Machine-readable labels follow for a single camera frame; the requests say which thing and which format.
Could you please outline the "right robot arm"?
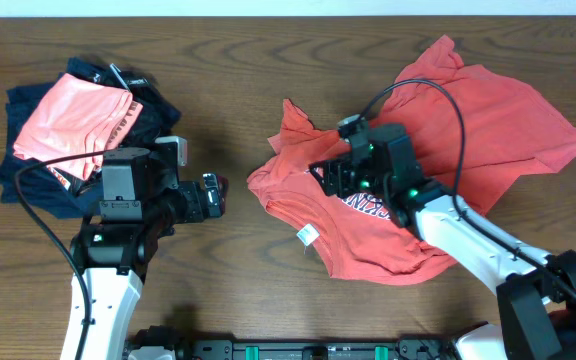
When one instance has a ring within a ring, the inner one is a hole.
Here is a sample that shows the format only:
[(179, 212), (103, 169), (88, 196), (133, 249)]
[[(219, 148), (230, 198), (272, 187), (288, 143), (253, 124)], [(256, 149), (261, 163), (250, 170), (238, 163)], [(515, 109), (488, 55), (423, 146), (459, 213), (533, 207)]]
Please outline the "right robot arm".
[(576, 359), (576, 252), (528, 245), (424, 175), (403, 126), (343, 123), (350, 150), (310, 164), (328, 196), (378, 198), (391, 220), (450, 255), (496, 296), (500, 323), (452, 340), (452, 359)]

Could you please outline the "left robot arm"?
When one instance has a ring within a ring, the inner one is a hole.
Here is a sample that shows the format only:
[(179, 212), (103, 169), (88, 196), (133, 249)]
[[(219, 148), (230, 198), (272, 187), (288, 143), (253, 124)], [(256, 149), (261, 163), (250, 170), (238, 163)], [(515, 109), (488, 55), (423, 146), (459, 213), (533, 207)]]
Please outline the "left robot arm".
[(205, 173), (182, 181), (175, 144), (118, 148), (103, 156), (100, 220), (84, 218), (71, 242), (72, 305), (61, 351), (64, 359), (189, 359), (189, 344), (165, 326), (128, 328), (149, 262), (162, 237), (178, 224), (225, 212), (227, 181)]

